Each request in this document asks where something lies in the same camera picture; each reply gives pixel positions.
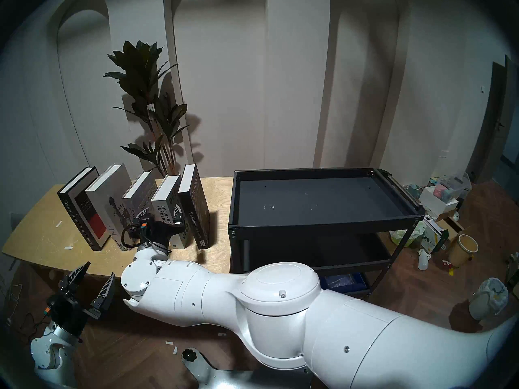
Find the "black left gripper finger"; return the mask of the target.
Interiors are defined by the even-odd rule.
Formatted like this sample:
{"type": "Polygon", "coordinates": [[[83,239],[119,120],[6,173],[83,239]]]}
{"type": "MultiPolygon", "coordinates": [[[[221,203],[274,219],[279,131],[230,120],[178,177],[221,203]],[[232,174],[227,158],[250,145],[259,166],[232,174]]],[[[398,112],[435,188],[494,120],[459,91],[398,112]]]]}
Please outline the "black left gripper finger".
{"type": "Polygon", "coordinates": [[[87,261],[84,265],[78,267],[69,274],[65,274],[60,280],[60,294],[67,298],[74,297],[79,285],[86,275],[89,266],[90,262],[87,261]]]}
{"type": "Polygon", "coordinates": [[[92,301],[91,312],[106,312],[109,309],[115,293],[114,281],[115,273],[111,273],[98,296],[92,301]]]}

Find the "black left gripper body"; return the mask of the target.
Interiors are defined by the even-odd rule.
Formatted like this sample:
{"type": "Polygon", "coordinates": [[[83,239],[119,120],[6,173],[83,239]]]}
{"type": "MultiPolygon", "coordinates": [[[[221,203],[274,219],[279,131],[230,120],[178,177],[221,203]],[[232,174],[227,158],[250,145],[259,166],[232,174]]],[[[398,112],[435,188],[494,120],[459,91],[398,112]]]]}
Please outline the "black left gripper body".
{"type": "Polygon", "coordinates": [[[48,297],[46,303],[53,323],[75,337],[81,336],[89,318],[98,320],[102,316],[102,312],[85,309],[75,296],[67,298],[60,292],[48,297]]]}

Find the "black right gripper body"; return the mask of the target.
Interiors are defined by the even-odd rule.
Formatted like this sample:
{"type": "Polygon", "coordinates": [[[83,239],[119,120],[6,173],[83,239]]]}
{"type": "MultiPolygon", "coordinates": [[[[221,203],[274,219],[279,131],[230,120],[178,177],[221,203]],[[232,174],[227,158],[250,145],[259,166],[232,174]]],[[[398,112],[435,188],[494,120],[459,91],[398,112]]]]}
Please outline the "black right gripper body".
{"type": "Polygon", "coordinates": [[[184,232],[184,224],[175,226],[167,224],[154,218],[145,218],[137,220],[129,225],[129,237],[139,238],[140,242],[129,244],[129,249],[139,247],[140,245],[150,244],[164,253],[171,253],[169,249],[170,239],[177,234],[184,232]]]}

